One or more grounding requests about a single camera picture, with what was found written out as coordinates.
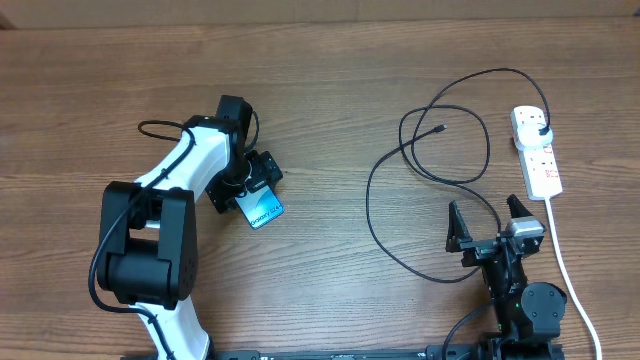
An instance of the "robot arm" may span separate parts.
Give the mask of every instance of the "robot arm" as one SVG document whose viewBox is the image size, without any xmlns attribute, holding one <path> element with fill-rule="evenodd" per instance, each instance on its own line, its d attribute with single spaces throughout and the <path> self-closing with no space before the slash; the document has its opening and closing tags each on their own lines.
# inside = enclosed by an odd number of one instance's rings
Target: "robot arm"
<svg viewBox="0 0 640 360">
<path fill-rule="evenodd" d="M 150 311 L 156 316 L 173 358 L 204 360 L 213 356 L 213 345 L 198 322 L 190 293 L 197 272 L 195 202 L 203 192 L 219 213 L 240 206 L 257 228 L 282 213 L 272 192 L 282 172 L 268 152 L 245 153 L 251 106 L 242 98 L 223 96 L 216 116 L 193 116 L 185 123 L 195 138 L 188 155 L 147 190 L 118 223 L 98 258 L 97 279 L 121 304 Z M 104 192 L 100 239 L 141 189 L 185 152 L 191 137 L 183 133 L 176 147 L 153 170 L 134 183 L 112 182 Z M 273 208 L 259 225 L 243 204 Z M 131 237 L 130 229 L 154 228 L 159 240 Z M 158 349 L 166 359 L 153 325 L 141 315 Z"/>
<path fill-rule="evenodd" d="M 512 219 L 494 239 L 475 241 L 454 202 L 449 204 L 446 250 L 462 252 L 463 267 L 480 267 L 491 295 L 499 333 L 485 334 L 475 345 L 429 345 L 429 359 L 455 360 L 470 354 L 473 360 L 564 360 L 560 320 L 567 295 L 549 283 L 529 283 L 522 260 L 540 251 L 546 231 L 515 195 L 507 198 Z"/>
</svg>

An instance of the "electrical outlet socket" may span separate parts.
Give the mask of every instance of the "electrical outlet socket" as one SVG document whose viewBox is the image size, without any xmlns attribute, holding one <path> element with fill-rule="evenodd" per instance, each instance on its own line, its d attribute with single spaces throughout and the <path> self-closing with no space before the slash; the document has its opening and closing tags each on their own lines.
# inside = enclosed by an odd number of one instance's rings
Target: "electrical outlet socket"
<svg viewBox="0 0 640 360">
<path fill-rule="evenodd" d="M 518 151 L 518 154 L 529 199 L 544 200 L 562 192 L 558 164 L 551 145 Z"/>
<path fill-rule="evenodd" d="M 544 112 L 535 106 L 518 106 L 511 112 L 513 125 L 513 141 L 520 151 L 541 149 L 551 145 L 553 131 L 549 129 L 545 135 L 540 135 L 540 129 L 547 126 Z"/>
</svg>

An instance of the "white cable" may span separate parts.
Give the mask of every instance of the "white cable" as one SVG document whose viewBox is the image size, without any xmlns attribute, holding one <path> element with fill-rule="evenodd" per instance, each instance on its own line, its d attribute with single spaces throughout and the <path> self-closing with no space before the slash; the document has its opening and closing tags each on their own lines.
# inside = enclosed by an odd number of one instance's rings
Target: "white cable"
<svg viewBox="0 0 640 360">
<path fill-rule="evenodd" d="M 593 327 L 591 320 L 589 320 L 589 316 L 587 312 L 584 311 L 584 308 L 578 301 L 578 296 L 576 295 L 575 290 L 573 290 L 573 285 L 571 285 L 571 280 L 569 279 L 569 274 L 567 273 L 567 268 L 564 266 L 564 261 L 562 260 L 562 253 L 560 252 L 560 245 L 558 244 L 558 235 L 556 234 L 556 223 L 553 220 L 553 212 L 551 211 L 551 200 L 546 197 L 544 199 L 544 205 L 547 208 L 547 215 L 549 216 L 549 227 L 551 228 L 551 240 L 553 241 L 553 249 L 556 251 L 556 258 L 558 259 L 558 266 L 560 267 L 560 272 L 562 273 L 562 277 L 564 278 L 565 284 L 567 284 L 567 289 L 569 290 L 569 294 L 571 295 L 571 299 L 573 303 L 576 305 L 580 316 L 584 320 L 584 323 L 587 325 L 589 332 L 591 333 L 591 337 L 593 337 L 593 344 L 596 347 L 596 359 L 602 360 L 602 348 L 600 347 L 600 339 L 598 338 L 598 334 L 596 333 L 596 329 Z"/>
</svg>

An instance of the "coiled black cable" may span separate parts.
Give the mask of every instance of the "coiled black cable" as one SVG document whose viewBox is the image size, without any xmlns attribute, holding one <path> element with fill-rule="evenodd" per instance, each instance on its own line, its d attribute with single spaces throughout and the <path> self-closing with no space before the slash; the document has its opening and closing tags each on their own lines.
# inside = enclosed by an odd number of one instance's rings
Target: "coiled black cable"
<svg viewBox="0 0 640 360">
<path fill-rule="evenodd" d="M 421 108 L 417 108 L 414 110 L 409 111 L 408 113 L 406 113 L 402 119 L 400 120 L 400 124 L 398 125 L 398 147 L 393 149 L 392 151 L 390 151 L 389 153 L 385 154 L 382 158 L 380 158 L 380 160 L 378 160 L 378 162 L 374 165 L 373 169 L 371 170 L 371 173 L 369 174 L 369 181 L 367 183 L 367 191 L 366 191 L 366 215 L 367 215 L 367 223 L 369 225 L 369 231 L 371 232 L 371 236 L 373 237 L 373 239 L 375 240 L 376 244 L 378 244 L 378 246 L 380 247 L 380 249 L 382 249 L 382 251 L 384 251 L 385 254 L 387 254 L 390 258 L 392 258 L 394 261 L 396 261 L 398 264 L 400 264 L 402 267 L 404 267 L 405 269 L 409 270 L 410 272 L 412 272 L 413 274 L 420 276 L 426 280 L 429 281 L 433 281 L 433 282 L 437 282 L 437 283 L 456 283 L 456 282 L 460 282 L 463 281 L 465 279 L 467 279 L 468 277 L 470 277 L 471 275 L 473 275 L 475 272 L 478 271 L 479 268 L 474 269 L 473 271 L 471 271 L 470 273 L 468 273 L 465 276 L 462 276 L 460 278 L 457 279 L 452 279 L 452 280 L 446 280 L 446 279 L 438 279 L 438 278 L 434 278 L 432 276 L 428 276 L 425 275 L 413 268 L 411 268 L 410 266 L 408 266 L 407 264 L 405 264 L 404 262 L 402 262 L 400 259 L 398 259 L 397 257 L 395 257 L 389 250 L 387 250 L 382 243 L 378 240 L 374 230 L 373 230 L 373 226 L 371 225 L 371 218 L 369 215 L 369 191 L 370 191 L 370 187 L 371 187 L 371 180 L 373 178 L 373 174 L 375 173 L 376 169 L 388 158 L 390 158 L 391 156 L 393 156 L 395 153 L 397 153 L 398 151 L 400 151 L 402 153 L 402 157 L 404 158 L 404 160 L 406 161 L 406 163 L 409 165 L 409 167 L 418 175 L 420 175 L 421 177 L 428 179 L 428 180 L 432 180 L 441 184 L 446 184 L 446 185 L 450 185 L 450 186 L 454 186 L 457 187 L 459 189 L 465 190 L 471 194 L 473 194 L 474 196 L 476 196 L 478 199 L 480 199 L 480 201 L 482 201 L 487 208 L 491 211 L 491 213 L 493 214 L 493 216 L 496 219 L 496 225 L 498 228 L 498 232 L 502 231 L 502 222 L 500 221 L 500 216 L 498 215 L 498 213 L 496 212 L 495 208 L 493 206 L 491 206 L 491 204 L 487 201 L 487 199 L 485 199 L 482 195 L 480 195 L 479 193 L 477 193 L 476 191 L 464 186 L 464 184 L 468 184 L 471 182 L 474 182 L 478 179 L 480 179 L 485 172 L 487 171 L 487 168 L 489 166 L 489 162 L 491 159 L 491 141 L 489 139 L 489 132 L 487 131 L 487 126 L 485 125 L 484 121 L 482 120 L 482 118 L 480 116 L 478 116 L 478 114 L 476 114 L 475 112 L 464 108 L 462 106 L 458 106 L 458 105 L 435 105 L 436 101 L 438 101 L 445 93 L 445 91 L 447 91 L 449 88 L 451 88 L 452 86 L 470 79 L 472 77 L 476 77 L 479 75 L 483 75 L 483 74 L 487 74 L 487 73 L 491 73 L 491 72 L 513 72 L 516 74 L 519 74 L 523 77 L 525 77 L 527 80 L 529 80 L 529 82 L 531 82 L 531 84 L 536 88 L 536 90 L 538 91 L 538 94 L 540 95 L 540 97 L 542 98 L 542 102 L 544 103 L 544 107 L 546 110 L 546 115 L 547 115 L 547 125 L 540 130 L 540 134 L 544 135 L 549 131 L 549 127 L 551 125 L 551 112 L 549 111 L 549 104 L 547 103 L 547 99 L 544 96 L 544 93 L 542 92 L 542 90 L 540 89 L 540 87 L 538 86 L 538 84 L 527 74 L 525 74 L 524 72 L 520 71 L 520 70 L 516 70 L 516 69 L 510 69 L 510 68 L 496 68 L 496 69 L 489 69 L 489 70 L 484 70 L 484 71 L 480 71 L 477 73 L 473 73 L 470 75 L 467 75 L 463 78 L 460 78 L 454 82 L 452 82 L 451 84 L 445 86 L 434 98 L 433 100 L 431 100 L 431 102 L 429 103 L 429 105 L 425 106 L 425 107 L 421 107 Z M 422 124 L 422 121 L 424 120 L 425 116 L 427 115 L 427 112 L 431 109 L 453 109 L 453 110 L 459 110 L 459 111 L 464 111 L 470 115 L 472 115 L 473 117 L 476 118 L 476 120 L 478 120 L 478 122 L 480 123 L 480 125 L 482 126 L 482 130 L 484 131 L 484 136 L 486 139 L 486 144 L 487 144 L 487 150 L 486 150 L 486 158 L 485 158 L 485 162 L 484 162 L 484 166 L 482 168 L 482 170 L 480 171 L 480 173 L 478 173 L 478 175 L 469 178 L 469 179 L 465 179 L 465 180 L 450 180 L 450 179 L 445 179 L 443 177 L 437 176 L 433 173 L 431 173 L 429 170 L 427 170 L 422 163 L 420 162 L 420 160 L 418 160 L 418 157 L 416 156 L 416 152 L 415 152 L 415 143 L 416 141 L 422 139 L 423 137 L 432 134 L 434 132 L 440 132 L 443 131 L 444 129 L 446 129 L 446 126 L 441 128 L 443 125 L 440 125 L 439 127 L 434 128 L 433 130 L 430 130 L 422 135 L 418 136 L 418 132 L 420 130 L 420 125 Z M 420 116 L 420 119 L 418 120 L 418 123 L 413 131 L 413 136 L 411 138 L 411 140 L 404 142 L 402 139 L 402 126 L 404 125 L 405 120 L 407 119 L 407 117 L 409 117 L 409 115 L 417 113 L 417 112 L 422 112 L 422 115 Z M 411 158 L 413 159 L 413 162 L 415 162 L 415 165 L 411 162 L 411 160 L 409 159 L 409 156 L 407 156 L 407 153 L 405 151 L 405 147 L 410 146 L 411 147 Z"/>
</svg>

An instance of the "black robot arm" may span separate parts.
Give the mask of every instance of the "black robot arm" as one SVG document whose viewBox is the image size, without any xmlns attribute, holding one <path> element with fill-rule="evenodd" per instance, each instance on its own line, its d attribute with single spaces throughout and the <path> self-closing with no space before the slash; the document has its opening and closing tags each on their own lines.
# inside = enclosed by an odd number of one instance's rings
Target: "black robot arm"
<svg viewBox="0 0 640 360">
<path fill-rule="evenodd" d="M 561 347 L 551 340 L 560 336 L 567 296 L 553 284 L 529 284 L 522 267 L 523 258 L 540 250 L 546 229 L 515 195 L 507 204 L 512 219 L 506 229 L 495 239 L 474 241 L 451 202 L 446 242 L 448 252 L 462 252 L 463 267 L 482 268 L 500 331 L 483 335 L 475 345 L 452 345 L 444 352 L 442 346 L 430 345 L 427 359 L 564 359 Z"/>
</svg>

